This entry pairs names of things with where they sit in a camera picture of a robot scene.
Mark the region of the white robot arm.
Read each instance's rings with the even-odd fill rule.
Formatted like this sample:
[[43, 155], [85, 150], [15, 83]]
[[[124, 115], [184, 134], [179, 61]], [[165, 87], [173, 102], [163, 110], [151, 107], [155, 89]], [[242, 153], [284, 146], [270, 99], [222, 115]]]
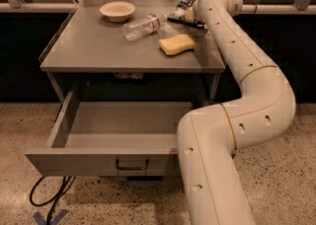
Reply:
[[241, 97], [186, 113], [178, 157], [192, 225], [256, 225], [232, 154], [285, 132], [295, 116], [286, 77], [233, 20], [243, 0], [197, 0], [195, 16], [213, 36]]

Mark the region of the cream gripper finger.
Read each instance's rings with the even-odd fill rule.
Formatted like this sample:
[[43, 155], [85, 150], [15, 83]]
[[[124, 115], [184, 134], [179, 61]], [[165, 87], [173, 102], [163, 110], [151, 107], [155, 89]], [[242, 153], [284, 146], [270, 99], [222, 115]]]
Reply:
[[185, 11], [185, 13], [184, 13], [184, 15], [183, 15], [183, 18], [184, 18], [184, 20], [187, 21], [187, 22], [193, 22], [193, 21], [195, 20], [194, 13], [193, 13], [193, 8], [192, 8], [192, 7], [188, 8], [188, 9]]

